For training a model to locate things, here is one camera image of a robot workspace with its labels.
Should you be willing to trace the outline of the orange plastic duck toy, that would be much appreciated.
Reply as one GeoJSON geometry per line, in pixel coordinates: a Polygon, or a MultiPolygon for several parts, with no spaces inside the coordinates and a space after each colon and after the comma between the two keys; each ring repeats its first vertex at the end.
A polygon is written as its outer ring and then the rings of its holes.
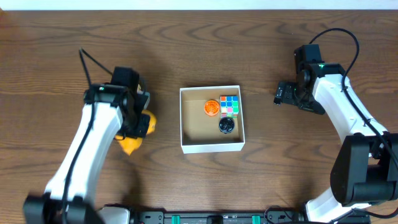
{"type": "Polygon", "coordinates": [[[144,138],[155,131],[156,123],[155,115],[149,110],[143,110],[137,129],[134,130],[134,134],[137,134],[137,136],[115,135],[114,139],[122,147],[122,150],[130,156],[133,151],[140,148],[144,138]]]}

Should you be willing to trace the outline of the colourful puzzle cube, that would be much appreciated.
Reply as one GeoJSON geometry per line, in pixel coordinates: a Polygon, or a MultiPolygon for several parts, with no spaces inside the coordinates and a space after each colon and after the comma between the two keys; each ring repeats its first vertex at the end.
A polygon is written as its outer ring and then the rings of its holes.
{"type": "Polygon", "coordinates": [[[220,117],[237,118],[239,114],[238,96],[220,96],[220,117]]]}

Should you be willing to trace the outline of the orange round wheel toy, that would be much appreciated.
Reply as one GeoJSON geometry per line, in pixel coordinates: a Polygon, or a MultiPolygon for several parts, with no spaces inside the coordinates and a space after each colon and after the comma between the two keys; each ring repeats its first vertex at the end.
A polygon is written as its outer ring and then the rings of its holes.
{"type": "Polygon", "coordinates": [[[208,116],[216,116],[220,112],[220,104],[216,100],[208,100],[204,104],[204,111],[208,116]]]}

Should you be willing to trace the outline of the black round wheel toy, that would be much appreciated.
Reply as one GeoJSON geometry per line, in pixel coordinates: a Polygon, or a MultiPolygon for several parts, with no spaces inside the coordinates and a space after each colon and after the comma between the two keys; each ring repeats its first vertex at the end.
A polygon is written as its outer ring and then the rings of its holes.
{"type": "Polygon", "coordinates": [[[231,117],[221,118],[218,127],[219,130],[224,134],[232,133],[235,127],[234,119],[231,117]]]}

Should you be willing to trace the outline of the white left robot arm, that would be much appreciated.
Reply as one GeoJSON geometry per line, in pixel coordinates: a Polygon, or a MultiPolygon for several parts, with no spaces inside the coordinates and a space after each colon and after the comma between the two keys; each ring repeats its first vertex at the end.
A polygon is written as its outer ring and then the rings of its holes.
{"type": "Polygon", "coordinates": [[[136,86],[95,84],[84,94],[78,131],[61,166],[42,196],[28,195],[27,223],[135,223],[130,208],[106,205],[95,210],[98,178],[113,141],[126,154],[138,149],[154,130],[146,110],[150,94],[136,86]]]}

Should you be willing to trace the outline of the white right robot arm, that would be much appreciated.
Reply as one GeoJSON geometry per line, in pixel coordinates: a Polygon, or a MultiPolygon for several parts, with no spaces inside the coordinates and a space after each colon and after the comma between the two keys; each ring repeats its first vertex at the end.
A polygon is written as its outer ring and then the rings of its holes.
{"type": "Polygon", "coordinates": [[[296,82],[279,82],[274,103],[327,114],[341,140],[330,187],[305,204],[305,218],[336,223],[352,213],[397,200],[397,135],[378,123],[337,63],[303,63],[296,82]]]}

